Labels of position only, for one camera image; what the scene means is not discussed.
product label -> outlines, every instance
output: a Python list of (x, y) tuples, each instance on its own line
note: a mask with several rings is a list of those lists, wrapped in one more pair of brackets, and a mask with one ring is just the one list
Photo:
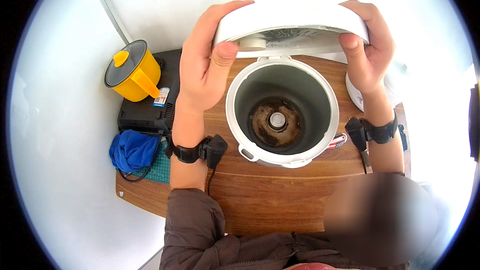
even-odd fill
[(153, 101), (153, 106), (164, 107), (165, 101), (167, 101), (167, 96), (169, 95), (170, 88), (169, 87), (162, 87), (160, 89), (160, 95), (155, 98)]

wood grain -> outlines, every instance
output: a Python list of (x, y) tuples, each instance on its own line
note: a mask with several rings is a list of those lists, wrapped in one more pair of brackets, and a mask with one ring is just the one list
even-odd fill
[[(293, 58), (316, 69), (330, 83), (340, 109), (337, 131), (345, 132), (348, 118), (363, 114), (347, 93), (346, 65), (304, 55)], [(254, 62), (255, 59), (237, 59), (228, 75), (226, 89), (242, 69)], [(407, 132), (403, 106), (398, 105), (395, 111), (399, 124), (403, 124)], [(227, 124), (225, 95), (205, 112), (205, 133), (212, 136), (219, 134), (228, 143), (225, 156), (213, 177), (210, 195), (225, 214), (225, 230), (229, 234), (323, 231), (323, 214), (328, 197), (340, 183), (363, 174), (359, 153), (350, 140), (341, 147), (326, 150), (310, 164), (297, 169), (266, 167), (249, 162), (238, 152), (238, 142)], [(405, 174), (410, 177), (410, 148), (405, 153)], [(122, 199), (165, 217), (169, 185), (145, 179), (128, 183), (117, 174), (116, 189), (117, 195), (119, 191), (123, 192)]]

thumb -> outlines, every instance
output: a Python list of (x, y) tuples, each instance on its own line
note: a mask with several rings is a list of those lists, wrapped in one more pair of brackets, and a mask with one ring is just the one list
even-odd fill
[(342, 33), (338, 37), (340, 46), (345, 52), (349, 70), (364, 70), (369, 64), (365, 51), (363, 49), (363, 40), (353, 33)]
[(238, 50), (237, 44), (233, 42), (221, 42), (215, 46), (207, 71), (207, 79), (210, 86), (213, 88), (218, 86), (225, 87), (230, 68), (237, 57)]

hand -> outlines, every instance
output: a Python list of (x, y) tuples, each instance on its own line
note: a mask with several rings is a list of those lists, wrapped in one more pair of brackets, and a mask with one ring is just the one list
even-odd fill
[(338, 41), (346, 55), (348, 78), (362, 94), (375, 93), (384, 89), (384, 75), (395, 52), (387, 23), (372, 3), (348, 0), (340, 3), (352, 10), (367, 24), (369, 45), (353, 33), (342, 33)]
[(253, 0), (236, 0), (212, 5), (200, 16), (183, 43), (178, 100), (189, 109), (203, 113), (222, 98), (238, 46), (222, 42), (212, 51), (212, 40), (225, 15), (252, 3)]

rice cooker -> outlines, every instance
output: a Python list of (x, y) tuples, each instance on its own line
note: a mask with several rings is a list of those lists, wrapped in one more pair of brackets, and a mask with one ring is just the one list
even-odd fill
[(340, 33), (368, 43), (365, 22), (337, 4), (289, 6), (253, 3), (226, 15), (214, 45), (235, 42), (238, 57), (257, 57), (226, 94), (228, 126), (238, 151), (251, 162), (298, 168), (333, 140), (339, 105), (327, 80), (291, 55), (340, 52)]

